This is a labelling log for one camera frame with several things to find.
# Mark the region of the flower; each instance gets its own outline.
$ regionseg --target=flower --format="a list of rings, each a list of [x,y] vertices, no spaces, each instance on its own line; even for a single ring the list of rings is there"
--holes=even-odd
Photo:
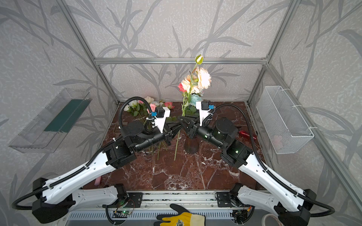
[[[129,102],[128,104],[132,107],[136,107],[138,103],[136,100],[134,100],[134,101]]]
[[[181,92],[187,92],[187,91],[183,88],[181,82],[180,82],[180,84],[179,84],[177,87],[180,89]]]
[[[151,107],[151,110],[152,110],[152,111],[155,111],[155,110],[156,110],[156,105],[150,104],[150,107]]]
[[[196,58],[195,58],[195,61],[197,64],[202,64],[203,62],[203,55],[198,55]]]
[[[125,108],[124,108],[124,111],[129,111],[129,110],[130,110],[130,106],[126,105]]]
[[[144,98],[148,103],[152,103],[155,99],[153,99],[152,97],[145,97]]]
[[[196,106],[197,101],[201,101],[201,97],[197,94],[192,94],[191,99],[189,100],[189,103],[193,106]]]
[[[156,106],[159,106],[159,105],[160,105],[160,103],[157,102],[157,101],[153,101],[151,104],[154,104],[154,105],[156,105]]]
[[[198,87],[200,89],[207,89],[210,86],[211,77],[206,69],[200,68],[197,72],[197,77],[199,79]]]
[[[172,109],[175,106],[172,105],[172,102],[165,102],[165,107],[168,107],[168,109]]]
[[[182,84],[183,89],[186,90],[186,92],[190,91],[190,87],[191,87],[190,81],[185,79],[185,80],[183,80],[181,82],[181,84]],[[199,87],[198,86],[193,86],[190,93],[200,93]]]

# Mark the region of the green panel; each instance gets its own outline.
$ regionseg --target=green panel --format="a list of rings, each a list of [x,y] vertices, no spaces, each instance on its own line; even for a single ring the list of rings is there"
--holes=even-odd
[[[49,123],[44,131],[68,133],[91,100],[73,99]]]

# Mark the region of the yellow glove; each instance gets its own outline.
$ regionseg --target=yellow glove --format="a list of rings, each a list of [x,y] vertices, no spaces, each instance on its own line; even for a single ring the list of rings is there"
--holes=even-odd
[[[191,214],[182,206],[171,204],[170,207],[178,212],[177,216],[172,215],[158,215],[158,220],[154,226],[205,226],[205,216],[198,214]]]

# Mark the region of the wall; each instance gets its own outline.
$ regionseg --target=wall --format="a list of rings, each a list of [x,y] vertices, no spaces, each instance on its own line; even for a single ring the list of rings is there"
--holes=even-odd
[[[116,105],[54,1],[0,2],[0,224],[40,225],[11,203],[33,180],[53,178],[96,150]],[[20,153],[9,142],[63,89],[88,90],[93,100],[52,154]],[[24,201],[31,203],[34,199]]]
[[[66,0],[95,57],[265,57],[290,0]],[[204,65],[205,99],[247,100],[261,65]],[[103,65],[120,99],[181,100],[193,65]]]
[[[362,1],[302,1],[271,59],[360,184],[361,6]],[[313,140],[295,154],[275,154],[255,109],[267,85],[276,85],[269,74],[258,87],[251,108],[274,169],[291,183],[314,190],[318,201],[336,209],[331,216],[313,218],[310,225],[362,225],[360,212]]]

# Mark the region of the vase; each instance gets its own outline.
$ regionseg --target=vase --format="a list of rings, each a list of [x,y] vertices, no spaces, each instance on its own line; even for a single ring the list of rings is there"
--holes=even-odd
[[[200,149],[200,140],[198,137],[195,137],[193,139],[190,139],[188,136],[186,136],[185,142],[184,142],[184,150],[188,154],[195,154]]]

